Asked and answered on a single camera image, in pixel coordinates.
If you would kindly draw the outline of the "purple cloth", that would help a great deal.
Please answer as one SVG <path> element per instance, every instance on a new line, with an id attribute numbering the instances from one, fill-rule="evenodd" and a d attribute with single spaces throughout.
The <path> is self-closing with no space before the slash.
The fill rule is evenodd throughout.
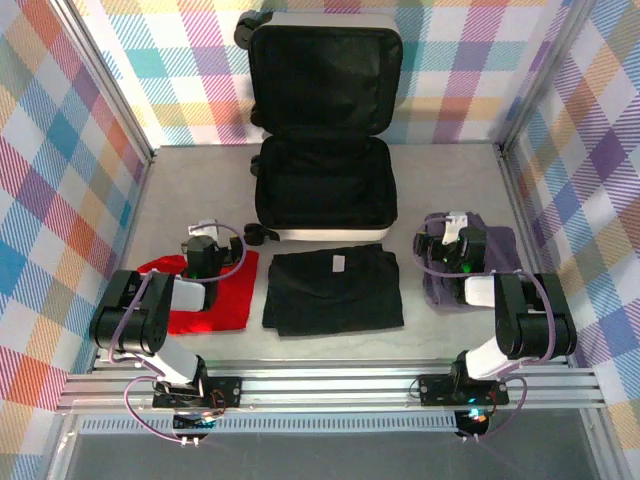
<path id="1" fill-rule="evenodd" d="M 445 230 L 445 217 L 449 213 L 437 212 L 428 215 L 424 224 L 420 227 L 413 240 L 413 253 L 418 260 L 418 265 L 425 272 L 430 270 L 420 264 L 417 256 L 417 234 L 425 229 L 431 235 L 443 235 Z M 465 212 L 468 216 L 468 226 L 476 227 L 486 233 L 485 272 L 474 274 L 465 281 L 465 303 L 432 303 L 423 289 L 427 302 L 441 311 L 473 311 L 493 308 L 495 273 L 511 273 L 522 267 L 522 263 L 516 246 L 516 238 L 513 230 L 506 226 L 489 226 L 482 217 L 473 212 Z"/>

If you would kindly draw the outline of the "red cloth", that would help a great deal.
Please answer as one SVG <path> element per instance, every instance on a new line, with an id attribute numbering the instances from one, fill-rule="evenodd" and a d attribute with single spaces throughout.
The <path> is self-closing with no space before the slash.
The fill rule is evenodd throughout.
<path id="1" fill-rule="evenodd" d="M 218 283 L 218 295 L 210 310 L 200 312 L 172 310 L 168 332 L 171 335 L 205 334 L 244 330 L 257 276 L 259 254 L 249 251 L 239 272 Z M 169 255 L 137 268 L 140 273 L 157 269 L 161 273 L 180 274 L 187 266 L 184 255 Z"/>

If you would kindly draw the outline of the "black t-shirt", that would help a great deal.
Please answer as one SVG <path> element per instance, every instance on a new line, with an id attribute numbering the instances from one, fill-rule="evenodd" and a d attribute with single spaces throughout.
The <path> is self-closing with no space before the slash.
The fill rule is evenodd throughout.
<path id="1" fill-rule="evenodd" d="M 403 325 L 396 255 L 380 244 L 273 257 L 262 326 L 279 336 L 337 335 Z"/>

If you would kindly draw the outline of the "white hard-shell suitcase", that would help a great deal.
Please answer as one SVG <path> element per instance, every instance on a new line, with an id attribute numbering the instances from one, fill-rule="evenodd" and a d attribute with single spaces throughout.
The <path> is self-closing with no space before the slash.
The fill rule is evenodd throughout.
<path id="1" fill-rule="evenodd" d="M 248 54 L 252 125 L 266 136 L 251 160 L 266 240 L 375 241 L 397 218 L 383 132 L 399 86 L 403 43 L 376 14 L 244 14 L 234 31 Z"/>

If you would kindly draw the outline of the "black circuit board with lights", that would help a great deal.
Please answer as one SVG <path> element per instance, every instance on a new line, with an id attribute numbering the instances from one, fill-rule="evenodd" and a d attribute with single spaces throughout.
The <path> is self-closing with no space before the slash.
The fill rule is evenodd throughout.
<path id="1" fill-rule="evenodd" d="M 455 411 L 456 434 L 461 438 L 485 435 L 489 430 L 490 416 L 484 410 Z"/>
<path id="2" fill-rule="evenodd" d="M 210 411 L 205 412 L 178 412 L 173 415 L 172 429 L 182 430 L 211 430 L 216 426 L 217 415 Z"/>

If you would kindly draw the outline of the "aluminium side rail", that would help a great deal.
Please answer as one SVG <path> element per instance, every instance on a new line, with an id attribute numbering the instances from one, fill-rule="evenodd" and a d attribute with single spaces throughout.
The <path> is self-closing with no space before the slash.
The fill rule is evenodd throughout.
<path id="1" fill-rule="evenodd" d="M 554 269 L 544 260 L 544 256 L 537 247 L 525 202 L 521 196 L 518 182 L 514 179 L 510 169 L 509 157 L 503 153 L 499 144 L 492 144 L 492 148 L 509 199 L 509 205 L 514 215 L 516 223 L 514 230 L 517 232 L 523 265 L 531 271 L 551 273 Z"/>

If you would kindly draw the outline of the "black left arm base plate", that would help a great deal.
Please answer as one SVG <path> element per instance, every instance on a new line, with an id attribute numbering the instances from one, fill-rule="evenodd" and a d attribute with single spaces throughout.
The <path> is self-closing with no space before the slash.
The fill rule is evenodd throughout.
<path id="1" fill-rule="evenodd" d="M 154 382 L 155 409 L 225 409 L 240 405 L 241 377 L 207 377 L 195 384 Z"/>

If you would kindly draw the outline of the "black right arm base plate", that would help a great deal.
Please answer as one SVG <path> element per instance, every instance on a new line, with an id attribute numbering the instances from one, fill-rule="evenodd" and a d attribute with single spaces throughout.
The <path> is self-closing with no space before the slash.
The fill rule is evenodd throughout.
<path id="1" fill-rule="evenodd" d="M 422 406 L 503 406 L 510 402 L 505 384 L 463 375 L 421 375 L 418 390 Z"/>

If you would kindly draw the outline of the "aluminium front rail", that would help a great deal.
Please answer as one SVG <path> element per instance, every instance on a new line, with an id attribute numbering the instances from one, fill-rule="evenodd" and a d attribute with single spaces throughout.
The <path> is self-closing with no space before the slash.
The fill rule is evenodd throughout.
<path id="1" fill-rule="evenodd" d="M 417 411 L 416 368 L 231 369 L 222 376 L 242 378 L 241 412 L 393 412 Z M 586 368 L 551 364 L 516 371 L 507 382 L 508 409 L 524 399 L 528 409 L 603 408 L 604 395 L 595 373 Z M 136 377 L 131 369 L 97 370 L 72 375 L 62 391 L 61 414 L 120 413 L 123 391 Z"/>

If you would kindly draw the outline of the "aluminium corner post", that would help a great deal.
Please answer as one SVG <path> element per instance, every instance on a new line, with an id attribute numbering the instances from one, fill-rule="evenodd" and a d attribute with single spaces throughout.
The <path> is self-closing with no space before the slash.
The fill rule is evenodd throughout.
<path id="1" fill-rule="evenodd" d="M 523 99 L 518 102 L 515 118 L 509 120 L 503 133 L 499 134 L 496 146 L 501 154 L 507 154 L 515 148 L 525 126 L 550 88 L 596 3 L 597 0 L 571 0 L 563 21 L 558 25 L 555 37 L 537 62 L 539 69 L 533 76 L 531 86 Z"/>
<path id="2" fill-rule="evenodd" d="M 120 122 L 136 153 L 146 165 L 154 163 L 155 150 L 135 118 L 114 76 L 104 60 L 98 45 L 84 23 L 72 0 L 47 0 L 65 33 L 80 56 L 85 68 L 105 97 L 116 119 Z"/>

